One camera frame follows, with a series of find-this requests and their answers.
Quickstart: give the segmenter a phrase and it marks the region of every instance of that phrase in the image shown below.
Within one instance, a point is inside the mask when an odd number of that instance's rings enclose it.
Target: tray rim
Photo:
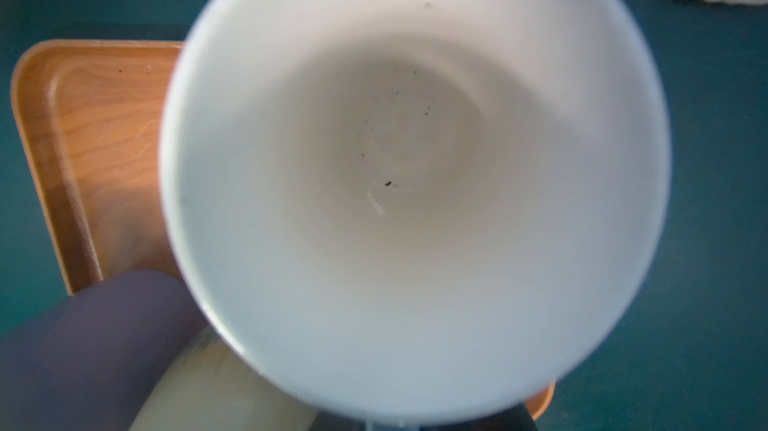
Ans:
[[[533,418],[533,421],[535,421],[536,419],[539,419],[540,417],[542,417],[542,415],[547,410],[547,408],[549,408],[550,403],[552,403],[552,398],[554,397],[554,387],[555,387],[556,383],[557,383],[556,381],[552,381],[549,384],[549,386],[547,386],[547,394],[546,394],[546,396],[544,396],[544,400],[542,401],[542,405],[538,409],[536,409],[535,413],[531,414],[531,417]],[[536,397],[536,396],[538,396],[538,393],[533,395],[531,398]]]
[[[40,177],[40,171],[35,161],[35,154],[30,143],[28,128],[24,123],[23,110],[19,102],[19,80],[23,76],[28,64],[35,57],[43,54],[44,52],[50,52],[57,48],[103,48],[103,49],[178,49],[181,50],[184,46],[182,41],[119,41],[119,40],[97,40],[97,39],[49,39],[46,41],[38,42],[32,47],[27,49],[24,54],[16,61],[11,77],[11,109],[13,109],[13,118],[16,122],[16,129],[18,136],[22,141],[22,147],[24,148],[24,156],[27,160],[27,166],[29,173],[32,176],[34,182],[34,190],[38,195],[40,201],[40,207],[43,212],[43,218],[45,219],[45,226],[48,229],[48,235],[51,238],[54,253],[56,255],[56,261],[58,262],[59,272],[62,275],[64,281],[64,287],[67,290],[68,295],[74,294],[74,288],[72,280],[70,278],[67,263],[64,261],[64,254],[62,248],[58,242],[57,234],[52,219],[51,203],[48,196],[45,194],[42,178]]]

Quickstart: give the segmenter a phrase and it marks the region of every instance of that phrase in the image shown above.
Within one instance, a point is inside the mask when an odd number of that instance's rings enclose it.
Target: wooden tray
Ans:
[[[158,134],[181,42],[47,41],[11,102],[67,291],[148,267],[180,277],[160,209]],[[554,383],[526,401],[534,418]]]

